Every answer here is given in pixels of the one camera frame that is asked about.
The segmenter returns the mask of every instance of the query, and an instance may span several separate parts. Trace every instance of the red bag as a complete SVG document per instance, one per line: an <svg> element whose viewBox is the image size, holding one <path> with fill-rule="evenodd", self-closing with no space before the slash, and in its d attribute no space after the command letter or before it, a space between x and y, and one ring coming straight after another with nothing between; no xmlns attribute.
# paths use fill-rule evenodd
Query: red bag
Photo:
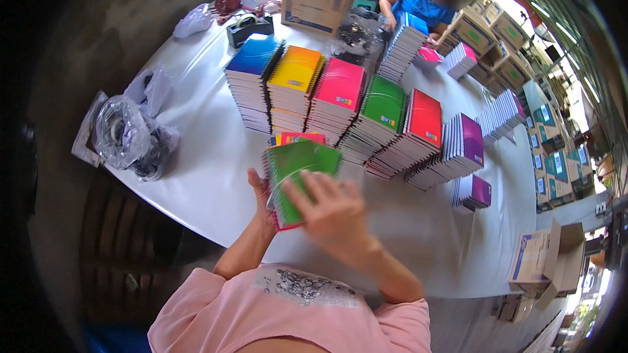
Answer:
<svg viewBox="0 0 628 353"><path fill-rule="evenodd" d="M216 0L216 10L220 15L227 15L240 8L240 0Z"/></svg>

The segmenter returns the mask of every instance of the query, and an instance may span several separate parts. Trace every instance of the blue t-shirt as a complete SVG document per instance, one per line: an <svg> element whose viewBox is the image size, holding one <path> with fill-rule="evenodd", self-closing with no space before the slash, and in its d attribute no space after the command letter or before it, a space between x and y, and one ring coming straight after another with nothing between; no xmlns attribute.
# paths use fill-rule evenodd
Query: blue t-shirt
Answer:
<svg viewBox="0 0 628 353"><path fill-rule="evenodd" d="M443 22L451 24L454 11L447 10L431 0L398 0L392 5L392 13L397 22L404 12L409 12L424 20L428 28L433 28Z"/></svg>

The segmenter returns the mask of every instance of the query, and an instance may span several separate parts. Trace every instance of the graphic print on shirt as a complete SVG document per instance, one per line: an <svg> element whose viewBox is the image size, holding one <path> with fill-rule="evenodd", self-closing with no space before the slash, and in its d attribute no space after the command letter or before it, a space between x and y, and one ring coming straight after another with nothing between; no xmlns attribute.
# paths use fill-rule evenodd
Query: graphic print on shirt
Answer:
<svg viewBox="0 0 628 353"><path fill-rule="evenodd" d="M257 269L253 286L266 294L286 298L299 305L357 308L356 292L350 286L286 266Z"/></svg>

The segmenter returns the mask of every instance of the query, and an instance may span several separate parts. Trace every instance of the white table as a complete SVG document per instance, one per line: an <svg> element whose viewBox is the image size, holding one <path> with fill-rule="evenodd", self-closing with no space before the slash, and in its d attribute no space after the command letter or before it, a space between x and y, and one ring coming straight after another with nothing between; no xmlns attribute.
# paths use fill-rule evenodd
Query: white table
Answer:
<svg viewBox="0 0 628 353"><path fill-rule="evenodd" d="M283 26L275 16L276 35L288 44L328 54L326 37ZM245 129L222 68L235 50L224 26L186 39L168 39L146 63L165 65L175 92L158 120L177 127L182 138L166 176L142 183L129 171L107 167L120 181L155 208L194 232L230 246L255 212L246 169L261 172L268 135ZM424 76L410 67L402 85L418 88L441 102L444 120L463 112L475 117L484 106L481 88L472 79L460 83L440 71ZM362 167L342 165L340 176L360 183L369 207L369 223L388 249L423 281L429 296L472 298L508 294L515 242L535 230L532 157L524 127L517 145L501 139L485 151L477 174L492 184L492 205L475 216L454 214L451 184L421 193L396 177L386 182L366 176ZM264 262L292 264L363 291L375 291L366 279L322 255L301 229L280 232Z"/></svg>

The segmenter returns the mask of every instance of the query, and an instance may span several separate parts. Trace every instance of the green notebook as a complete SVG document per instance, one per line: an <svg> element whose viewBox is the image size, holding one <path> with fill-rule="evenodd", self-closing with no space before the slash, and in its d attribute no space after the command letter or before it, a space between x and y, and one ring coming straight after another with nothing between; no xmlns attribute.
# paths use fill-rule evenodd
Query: green notebook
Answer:
<svg viewBox="0 0 628 353"><path fill-rule="evenodd" d="M264 168L270 178L272 211L278 231L292 229L302 223L301 215L283 192L286 177L307 193L300 171L325 172L337 176L341 153L338 150L305 140L289 145L274 146L264 152Z"/></svg>
<svg viewBox="0 0 628 353"><path fill-rule="evenodd" d="M364 97L361 114L397 132L405 101L404 89L375 75Z"/></svg>

